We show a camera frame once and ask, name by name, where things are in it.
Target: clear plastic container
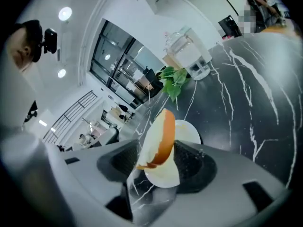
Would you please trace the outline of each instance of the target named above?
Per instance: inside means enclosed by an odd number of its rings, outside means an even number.
[[[185,68],[193,80],[201,80],[210,73],[210,68],[203,59],[193,41],[181,33],[168,36],[165,44],[167,54]]]

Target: white plate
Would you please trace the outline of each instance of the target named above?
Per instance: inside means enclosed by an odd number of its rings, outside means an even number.
[[[201,144],[201,139],[196,128],[185,120],[176,120],[175,140],[184,140]]]

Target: black marble table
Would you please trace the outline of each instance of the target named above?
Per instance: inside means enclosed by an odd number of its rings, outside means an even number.
[[[301,40],[260,33],[218,44],[210,54],[210,75],[184,85],[176,102],[160,92],[144,104],[147,110],[133,138],[142,145],[150,125],[167,108],[176,119],[194,125],[203,144],[242,154],[289,187],[302,147]],[[136,172],[129,177],[132,184],[143,184],[143,171]],[[139,200],[131,200],[135,219],[153,188],[149,184],[138,192]],[[173,200],[171,194],[163,205]],[[137,223],[144,225],[142,219]]]

